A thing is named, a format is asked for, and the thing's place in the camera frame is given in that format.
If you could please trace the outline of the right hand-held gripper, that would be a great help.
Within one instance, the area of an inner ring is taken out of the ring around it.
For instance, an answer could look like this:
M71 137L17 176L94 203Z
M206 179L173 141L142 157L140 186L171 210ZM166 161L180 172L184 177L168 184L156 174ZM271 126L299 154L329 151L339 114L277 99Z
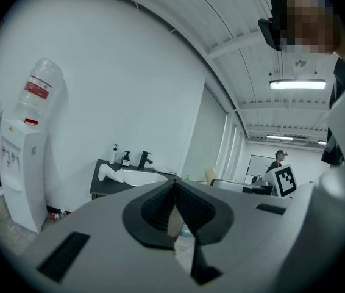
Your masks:
M288 198L294 194L297 184L290 165L274 168L263 176L255 176L250 185L243 186L243 192Z

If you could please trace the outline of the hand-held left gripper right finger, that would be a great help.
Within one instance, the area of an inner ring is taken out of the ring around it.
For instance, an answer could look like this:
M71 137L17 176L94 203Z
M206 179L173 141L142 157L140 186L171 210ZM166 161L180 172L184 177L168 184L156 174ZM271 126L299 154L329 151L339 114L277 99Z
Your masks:
M274 292L282 260L269 246L292 200L174 183L175 204L195 237L191 276L175 292Z

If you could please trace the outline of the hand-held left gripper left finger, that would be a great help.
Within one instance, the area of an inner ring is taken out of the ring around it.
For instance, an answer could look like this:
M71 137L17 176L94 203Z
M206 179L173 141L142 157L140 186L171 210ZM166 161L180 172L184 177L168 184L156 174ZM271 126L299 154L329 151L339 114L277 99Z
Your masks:
M123 225L125 205L156 187L149 184L84 204L35 238L18 259L19 271L43 292L200 292L173 251L144 247ZM38 268L73 232L89 238L56 282Z

